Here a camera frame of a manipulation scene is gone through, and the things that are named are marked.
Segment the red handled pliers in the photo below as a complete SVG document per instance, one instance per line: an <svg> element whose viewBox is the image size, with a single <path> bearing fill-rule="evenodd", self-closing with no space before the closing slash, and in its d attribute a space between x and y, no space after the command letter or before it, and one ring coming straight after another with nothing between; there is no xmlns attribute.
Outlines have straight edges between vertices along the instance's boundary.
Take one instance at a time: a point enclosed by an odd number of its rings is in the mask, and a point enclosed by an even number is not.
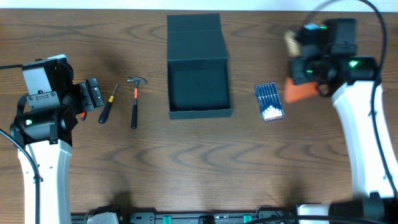
<svg viewBox="0 0 398 224"><path fill-rule="evenodd" d="M81 119L82 121L84 121L84 120L86 119L86 113L82 113L80 119Z"/></svg>

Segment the black yellow screwdriver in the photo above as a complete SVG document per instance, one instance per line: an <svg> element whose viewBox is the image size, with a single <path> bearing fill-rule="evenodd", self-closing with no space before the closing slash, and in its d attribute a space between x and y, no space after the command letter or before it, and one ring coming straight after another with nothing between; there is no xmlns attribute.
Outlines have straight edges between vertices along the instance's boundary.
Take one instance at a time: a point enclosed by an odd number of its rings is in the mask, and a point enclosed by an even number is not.
<svg viewBox="0 0 398 224"><path fill-rule="evenodd" d="M109 117L109 114L110 114L110 111L111 111L111 108L113 105L114 94L116 93L117 89L118 89L118 84L116 84L116 86L114 87L114 90L113 90L111 96L109 97L108 101L106 102L106 104L99 116L99 119L98 119L99 124L104 124L108 120L108 117Z"/></svg>

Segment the wooden handled orange scraper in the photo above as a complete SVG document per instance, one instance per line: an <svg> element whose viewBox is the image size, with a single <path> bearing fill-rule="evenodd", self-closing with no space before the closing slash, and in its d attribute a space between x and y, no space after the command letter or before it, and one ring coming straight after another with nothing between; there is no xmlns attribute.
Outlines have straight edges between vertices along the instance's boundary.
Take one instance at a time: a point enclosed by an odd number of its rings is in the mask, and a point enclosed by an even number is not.
<svg viewBox="0 0 398 224"><path fill-rule="evenodd" d="M284 34L289 58L301 56L300 44L295 39L295 32L288 30ZM285 81L284 100L286 103L295 103L318 95L318 84L315 82L294 85L290 75Z"/></svg>

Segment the small claw hammer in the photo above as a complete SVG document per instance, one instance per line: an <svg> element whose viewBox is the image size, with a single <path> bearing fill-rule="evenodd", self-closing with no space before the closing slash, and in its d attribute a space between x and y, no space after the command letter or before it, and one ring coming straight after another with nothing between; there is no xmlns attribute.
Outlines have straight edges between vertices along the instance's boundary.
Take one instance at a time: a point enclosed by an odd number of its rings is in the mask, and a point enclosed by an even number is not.
<svg viewBox="0 0 398 224"><path fill-rule="evenodd" d="M137 128L137 99L138 99L138 89L140 83L148 84L147 80L142 77L128 77L127 82L135 84L134 88L134 104L132 108L132 120L131 120L131 129Z"/></svg>

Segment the blue precision screwdriver set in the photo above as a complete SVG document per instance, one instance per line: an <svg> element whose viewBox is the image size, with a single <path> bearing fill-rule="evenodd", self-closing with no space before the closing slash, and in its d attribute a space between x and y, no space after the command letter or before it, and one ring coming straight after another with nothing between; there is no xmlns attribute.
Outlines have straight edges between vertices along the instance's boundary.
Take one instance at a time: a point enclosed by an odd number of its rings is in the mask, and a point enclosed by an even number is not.
<svg viewBox="0 0 398 224"><path fill-rule="evenodd" d="M264 122L284 117L284 110L274 82L256 85L254 91Z"/></svg>

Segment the dark green gift box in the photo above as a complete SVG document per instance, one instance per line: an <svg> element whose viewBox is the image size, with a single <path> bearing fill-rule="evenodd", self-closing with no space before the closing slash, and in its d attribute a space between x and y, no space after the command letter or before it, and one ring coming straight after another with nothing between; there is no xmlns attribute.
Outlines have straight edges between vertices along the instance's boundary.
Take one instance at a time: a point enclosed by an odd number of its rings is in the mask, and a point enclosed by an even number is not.
<svg viewBox="0 0 398 224"><path fill-rule="evenodd" d="M167 84L170 119L232 115L219 14L167 16Z"/></svg>

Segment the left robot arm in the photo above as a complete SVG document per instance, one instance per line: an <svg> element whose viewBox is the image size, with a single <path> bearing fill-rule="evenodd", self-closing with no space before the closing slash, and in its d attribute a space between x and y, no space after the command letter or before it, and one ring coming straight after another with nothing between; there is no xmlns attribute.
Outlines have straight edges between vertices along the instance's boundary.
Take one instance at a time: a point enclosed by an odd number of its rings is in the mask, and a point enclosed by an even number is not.
<svg viewBox="0 0 398 224"><path fill-rule="evenodd" d="M26 223L71 223L69 167L77 115L104 105L98 82L73 83L65 54L22 65L28 92L10 126L24 177Z"/></svg>

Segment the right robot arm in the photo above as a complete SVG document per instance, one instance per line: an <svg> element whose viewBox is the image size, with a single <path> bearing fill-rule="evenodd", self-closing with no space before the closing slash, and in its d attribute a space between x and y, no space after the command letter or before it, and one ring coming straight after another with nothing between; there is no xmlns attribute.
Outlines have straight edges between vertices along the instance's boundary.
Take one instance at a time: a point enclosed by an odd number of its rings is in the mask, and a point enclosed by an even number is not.
<svg viewBox="0 0 398 224"><path fill-rule="evenodd" d="M355 219L397 222L397 159L392 148L383 89L375 58L358 55L356 21L328 19L284 35L289 54L285 100L330 98L341 121L351 166L353 197L305 203L300 223L346 223Z"/></svg>

